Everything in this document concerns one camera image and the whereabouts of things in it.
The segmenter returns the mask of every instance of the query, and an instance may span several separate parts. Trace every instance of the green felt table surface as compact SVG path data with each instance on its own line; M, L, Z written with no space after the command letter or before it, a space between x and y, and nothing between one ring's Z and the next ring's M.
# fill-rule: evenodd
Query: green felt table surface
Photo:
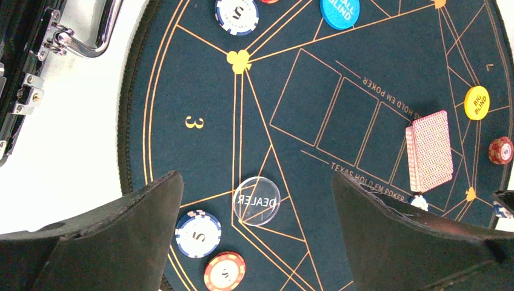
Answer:
M405 128L440 110L448 113L454 172L425 193L429 211L491 226L491 194L506 187L510 165L492 164L487 150L493 139L512 137L514 84L495 3L360 5L357 23L335 30L318 0L257 1L257 28L238 37L218 25L213 0L163 1L139 32L144 50L128 64L136 73L124 80L130 94L122 96L130 110L120 112L130 123L121 124L122 182L140 189L178 170L185 182L180 216L203 209L222 227L220 245L201 259L170 242L165 276L175 290L206 290L204 268L226 250L246 262L237 290L354 290L334 171L408 202ZM249 61L235 73L227 54L241 50ZM481 121L464 112L475 85L491 99ZM278 186L281 204L268 224L249 227L234 216L231 198L257 175ZM476 198L468 201L471 187Z

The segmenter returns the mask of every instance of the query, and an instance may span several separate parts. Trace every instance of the metal latch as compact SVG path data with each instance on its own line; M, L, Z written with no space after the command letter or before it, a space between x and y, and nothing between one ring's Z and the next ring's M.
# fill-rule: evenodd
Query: metal latch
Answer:
M104 11L96 35L96 46L94 47L85 45L74 38L74 31L59 23L61 12L53 10L41 47L34 54L38 56L40 61L43 61L49 52L58 55L66 55L66 52L72 52L85 58L101 56L109 46L122 3L123 0L105 1Z
M4 86L5 86L5 83L7 82L7 78L3 77L4 72L5 72L4 64L2 64L0 62L0 98L2 97L2 92L4 91Z
M45 91L41 89L43 82L41 77L25 74L23 85L18 90L18 100L13 108L13 114L29 115L34 112L34 108L40 105L45 94Z
M6 148L7 148L7 141L0 141L0 158L2 158L4 156Z

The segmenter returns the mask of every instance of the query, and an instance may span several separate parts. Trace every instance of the poker chip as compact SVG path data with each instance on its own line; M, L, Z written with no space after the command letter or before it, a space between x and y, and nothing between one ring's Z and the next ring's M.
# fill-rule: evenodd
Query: poker chip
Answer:
M280 208L280 190L266 177L244 180L234 192L232 209L239 222L261 226L270 222Z
M204 272L210 291L231 291L242 281L246 271L243 258L235 252L222 252L213 258Z
M489 111L490 98L487 89L474 86L468 90L464 98L464 111L471 120L480 120L486 117Z
M319 5L325 22L337 30L352 27L361 11L359 0L321 0Z
M212 253L221 239L221 223L203 210L189 211L175 227L179 250L190 258L202 258Z
M495 139L489 145L489 160L497 165L510 163L513 155L514 145L506 136Z
M505 209L500 203L493 201L493 209L495 211L495 215L500 218L512 218L513 215Z
M259 22L259 10L253 0L216 0L216 20L231 35L247 35Z
M415 206L419 209L423 209L425 211L429 211L429 204L423 195L415 195L410 199L409 204Z

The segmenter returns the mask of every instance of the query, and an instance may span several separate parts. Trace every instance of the red poker chip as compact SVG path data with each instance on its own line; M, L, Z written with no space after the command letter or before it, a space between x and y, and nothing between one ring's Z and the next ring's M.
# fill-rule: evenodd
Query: red poker chip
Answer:
M497 165L505 165L512 161L514 156L514 145L512 141L502 136L491 142L489 145L489 160Z
M235 252L222 252L213 258L204 272L204 282L210 291L232 291L242 281L246 263Z

